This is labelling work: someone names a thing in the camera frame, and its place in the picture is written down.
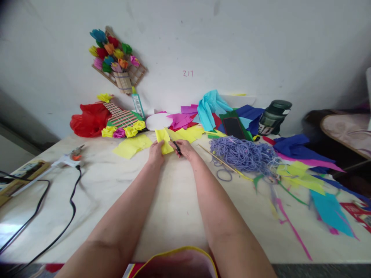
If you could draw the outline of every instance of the pink paper flower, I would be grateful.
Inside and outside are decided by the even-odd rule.
[[[102,59],[100,59],[99,57],[96,57],[95,60],[94,60],[94,66],[97,69],[102,70],[102,64],[103,64]]]
[[[113,69],[113,71],[115,72],[122,72],[122,68],[120,67],[120,65],[116,62],[112,63],[111,64],[111,68]]]
[[[122,128],[118,128],[114,132],[113,137],[114,138],[123,138],[123,137],[125,137],[125,130],[123,130]]]
[[[133,66],[136,66],[136,67],[139,67],[140,66],[140,63],[139,63],[138,59],[134,55],[131,55],[130,56],[130,63]]]

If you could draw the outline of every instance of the purple yarn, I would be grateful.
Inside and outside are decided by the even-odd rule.
[[[220,137],[210,141],[210,150],[228,165],[240,172],[259,172],[270,176],[270,167],[278,165],[276,152],[268,144],[255,144],[233,136]]]

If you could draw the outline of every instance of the popsicle stick frame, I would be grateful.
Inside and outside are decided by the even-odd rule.
[[[111,37],[115,37],[115,34],[113,33],[112,29],[108,26],[106,26],[106,36],[111,36]],[[122,50],[122,46],[121,46],[121,41],[118,39],[119,41],[119,46],[118,48],[120,50]],[[127,61],[130,61],[130,55],[125,55],[125,60]],[[105,78],[107,78],[112,84],[114,84],[116,87],[117,86],[117,83],[116,83],[116,79],[113,75],[113,73],[107,73],[107,72],[103,72],[99,69],[97,69],[94,64],[92,64],[92,67],[98,71],[101,75],[103,75]],[[140,62],[140,66],[139,67],[136,67],[136,66],[133,66],[133,65],[130,65],[129,68],[128,68],[128,73],[129,73],[129,77],[130,77],[130,81],[131,81],[131,85],[132,86],[136,86],[139,81],[143,78],[143,75],[145,74],[145,72],[147,71],[147,69],[142,65],[142,63]]]

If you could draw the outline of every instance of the white paper plate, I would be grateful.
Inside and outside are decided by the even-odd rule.
[[[146,120],[146,127],[150,131],[155,131],[155,129],[163,129],[164,127],[169,127],[173,123],[172,118],[168,118],[170,115],[168,113],[157,113],[155,115],[149,116]]]

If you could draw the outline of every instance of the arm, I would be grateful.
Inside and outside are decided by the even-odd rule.
[[[96,225],[87,240],[56,275],[122,277],[135,251],[158,183],[163,157],[153,143],[139,175]]]
[[[221,277],[276,277],[259,242],[205,162],[189,142],[177,144],[192,165],[206,238]]]

